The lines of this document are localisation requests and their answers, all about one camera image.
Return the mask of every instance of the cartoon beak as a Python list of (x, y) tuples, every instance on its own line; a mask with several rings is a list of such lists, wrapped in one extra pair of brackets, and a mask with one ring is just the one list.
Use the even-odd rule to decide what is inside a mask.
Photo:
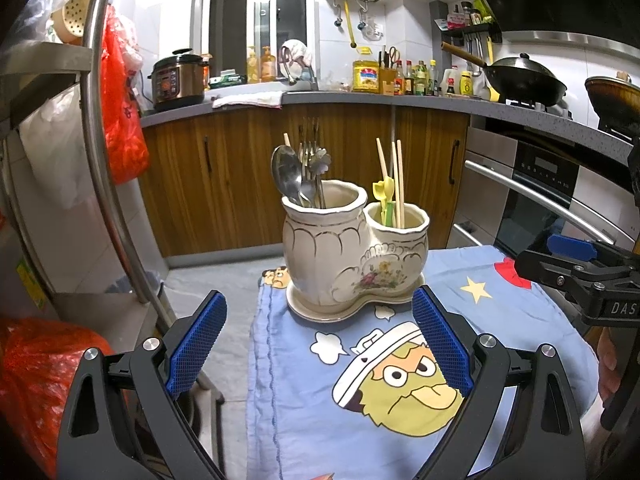
[(436, 384), (423, 386), (411, 394), (428, 408), (446, 410), (455, 402), (458, 392), (446, 384)]

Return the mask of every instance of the oven control panel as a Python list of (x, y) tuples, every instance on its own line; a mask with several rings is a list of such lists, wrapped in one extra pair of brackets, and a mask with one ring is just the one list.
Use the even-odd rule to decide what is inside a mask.
[(571, 197), (580, 166), (555, 153), (519, 141), (513, 169)]
[(170, 68), (158, 72), (156, 78), (156, 96), (160, 101), (168, 101), (180, 93), (180, 79), (178, 69)]

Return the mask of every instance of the red plastic bag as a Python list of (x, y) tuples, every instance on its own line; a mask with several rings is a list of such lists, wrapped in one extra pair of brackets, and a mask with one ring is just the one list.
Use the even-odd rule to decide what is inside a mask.
[(0, 318), (0, 412), (34, 462), (54, 479), (66, 398), (87, 348), (113, 354), (87, 328), (45, 319)]
[(129, 93), (127, 69), (117, 31), (122, 28), (113, 7), (107, 8), (102, 37), (100, 90), (102, 122), (114, 184), (137, 178), (149, 167), (149, 152), (135, 97)]

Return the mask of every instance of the oven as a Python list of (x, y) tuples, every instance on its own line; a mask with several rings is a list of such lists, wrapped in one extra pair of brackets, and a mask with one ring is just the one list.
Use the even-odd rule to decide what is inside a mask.
[(627, 190), (551, 150), (469, 128), (448, 248), (494, 245), (514, 258), (563, 234), (632, 250), (639, 232)]

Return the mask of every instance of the human hand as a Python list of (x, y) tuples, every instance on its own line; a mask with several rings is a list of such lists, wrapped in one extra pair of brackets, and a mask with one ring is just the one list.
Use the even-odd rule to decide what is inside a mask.
[(618, 359), (616, 347), (609, 336), (608, 327), (604, 327), (598, 341), (598, 392), (602, 402), (605, 402), (620, 387), (620, 375), (616, 372)]

